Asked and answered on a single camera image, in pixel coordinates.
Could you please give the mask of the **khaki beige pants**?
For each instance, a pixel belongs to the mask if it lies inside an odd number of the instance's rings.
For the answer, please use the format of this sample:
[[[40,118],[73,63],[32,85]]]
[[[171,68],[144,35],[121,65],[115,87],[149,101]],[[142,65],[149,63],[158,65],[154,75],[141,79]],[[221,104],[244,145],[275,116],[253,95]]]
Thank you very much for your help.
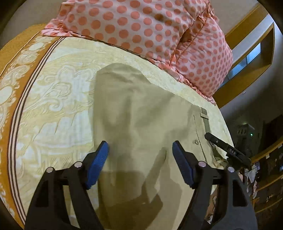
[[[204,135],[229,138],[216,106],[196,106],[124,64],[97,72],[93,122],[94,143],[109,144],[98,180],[97,214],[105,229],[177,229],[193,190],[174,159],[173,142],[215,167]]]

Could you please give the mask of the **cluttered wooden shelf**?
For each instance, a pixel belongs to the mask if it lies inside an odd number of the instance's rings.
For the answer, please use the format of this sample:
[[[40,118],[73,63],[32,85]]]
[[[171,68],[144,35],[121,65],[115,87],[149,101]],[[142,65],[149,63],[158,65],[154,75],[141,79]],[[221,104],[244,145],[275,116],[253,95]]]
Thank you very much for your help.
[[[251,159],[251,169],[244,170],[247,192],[258,229],[267,229],[282,211],[282,117],[264,122],[261,133],[240,125],[235,147]]]

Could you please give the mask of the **right pink polka-dot pillow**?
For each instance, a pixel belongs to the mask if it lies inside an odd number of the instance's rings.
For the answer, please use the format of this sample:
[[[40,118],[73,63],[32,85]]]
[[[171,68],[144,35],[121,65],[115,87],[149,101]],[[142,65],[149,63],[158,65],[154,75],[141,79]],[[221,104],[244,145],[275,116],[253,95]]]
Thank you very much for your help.
[[[190,22],[167,72],[215,104],[213,95],[233,63],[232,50],[210,1],[185,1],[184,8]]]

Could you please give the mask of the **pink polka-dot pillow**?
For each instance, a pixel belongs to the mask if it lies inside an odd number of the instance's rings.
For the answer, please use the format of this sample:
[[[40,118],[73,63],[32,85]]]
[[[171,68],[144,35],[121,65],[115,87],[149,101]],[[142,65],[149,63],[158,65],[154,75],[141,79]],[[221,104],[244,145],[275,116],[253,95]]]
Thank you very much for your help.
[[[167,72],[215,104],[213,95],[233,63],[232,50],[210,1],[185,1],[184,8],[190,22]]]
[[[42,35],[101,41],[174,70],[180,40],[210,10],[210,1],[66,1]]]

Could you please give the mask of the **wooden framed window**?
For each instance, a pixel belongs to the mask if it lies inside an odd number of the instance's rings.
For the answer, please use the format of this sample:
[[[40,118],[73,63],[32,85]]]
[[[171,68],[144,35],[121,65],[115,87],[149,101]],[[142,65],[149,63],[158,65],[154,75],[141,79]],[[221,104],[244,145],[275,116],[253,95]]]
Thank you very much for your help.
[[[226,41],[234,59],[222,86],[213,96],[219,108],[244,93],[272,65],[275,23],[258,3],[226,34]]]

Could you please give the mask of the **yellow floral bed sheet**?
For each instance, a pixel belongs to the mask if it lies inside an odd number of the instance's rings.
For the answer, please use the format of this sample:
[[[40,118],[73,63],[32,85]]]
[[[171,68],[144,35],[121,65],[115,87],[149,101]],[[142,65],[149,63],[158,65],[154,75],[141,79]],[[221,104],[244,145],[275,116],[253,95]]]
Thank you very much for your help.
[[[42,36],[40,28],[26,29],[1,50],[1,201],[20,226],[46,168],[68,168],[100,144],[93,137],[99,70],[128,65],[196,106],[212,104],[137,55],[83,38]],[[222,169],[225,152],[212,152],[214,168]],[[98,182],[88,195],[97,212]]]

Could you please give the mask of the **left pink polka-dot pillow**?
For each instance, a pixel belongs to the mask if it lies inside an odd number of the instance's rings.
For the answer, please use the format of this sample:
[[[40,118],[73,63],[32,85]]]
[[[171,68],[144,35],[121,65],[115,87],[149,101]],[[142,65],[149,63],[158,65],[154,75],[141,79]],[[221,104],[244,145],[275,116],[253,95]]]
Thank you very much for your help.
[[[42,35],[101,41],[174,70],[180,40],[210,10],[210,1],[66,1]]]

